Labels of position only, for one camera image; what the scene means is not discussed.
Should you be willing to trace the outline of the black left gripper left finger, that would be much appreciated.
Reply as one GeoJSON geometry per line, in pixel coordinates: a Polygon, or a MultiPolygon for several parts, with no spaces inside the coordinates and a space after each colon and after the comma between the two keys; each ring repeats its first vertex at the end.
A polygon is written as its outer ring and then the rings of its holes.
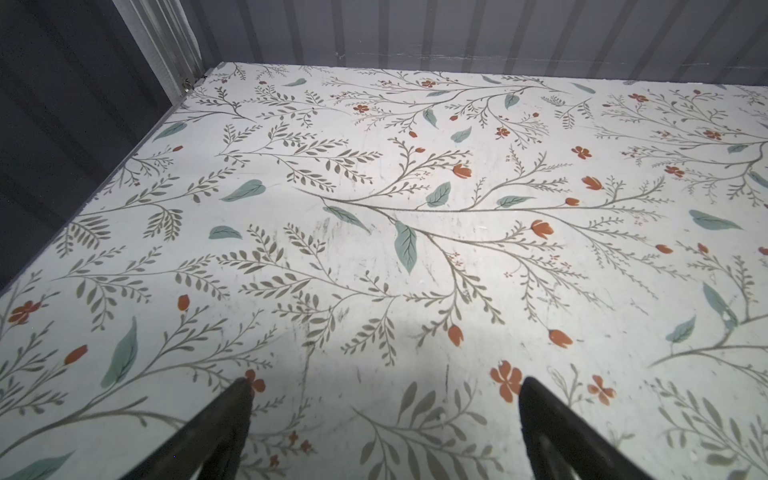
{"type": "Polygon", "coordinates": [[[235,478],[248,437],[251,407],[251,384],[239,378],[124,477],[235,478]]]}

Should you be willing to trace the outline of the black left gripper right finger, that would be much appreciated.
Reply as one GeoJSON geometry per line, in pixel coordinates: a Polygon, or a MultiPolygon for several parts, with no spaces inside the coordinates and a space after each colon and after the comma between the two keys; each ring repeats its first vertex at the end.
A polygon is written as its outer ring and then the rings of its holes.
{"type": "Polygon", "coordinates": [[[522,383],[519,413],[536,479],[651,478],[533,377],[522,383]]]}

